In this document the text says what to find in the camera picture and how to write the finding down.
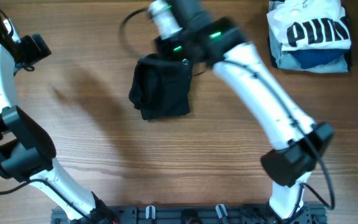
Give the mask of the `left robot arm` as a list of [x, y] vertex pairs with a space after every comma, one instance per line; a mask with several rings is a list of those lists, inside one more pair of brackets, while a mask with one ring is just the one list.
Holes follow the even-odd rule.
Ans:
[[20, 37], [0, 10], [0, 177], [31, 185], [58, 204], [69, 223], [118, 223], [118, 217], [92, 191], [82, 187], [59, 163], [48, 133], [18, 105], [14, 77], [51, 55], [40, 34]]

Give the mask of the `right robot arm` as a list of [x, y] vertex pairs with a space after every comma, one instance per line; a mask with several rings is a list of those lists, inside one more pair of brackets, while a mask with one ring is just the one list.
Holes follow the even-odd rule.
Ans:
[[213, 19], [200, 1], [153, 1], [149, 14], [168, 58], [207, 63], [254, 115], [272, 149], [261, 164], [273, 183], [270, 209], [291, 222], [303, 208], [303, 194], [333, 139], [328, 123], [317, 123], [285, 92], [256, 46], [230, 18]]

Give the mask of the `black t-shirt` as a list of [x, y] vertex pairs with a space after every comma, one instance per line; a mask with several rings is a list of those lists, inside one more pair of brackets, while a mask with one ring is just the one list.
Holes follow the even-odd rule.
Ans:
[[183, 116], [190, 112], [192, 60], [166, 61], [157, 54], [138, 60], [129, 100], [144, 120]]

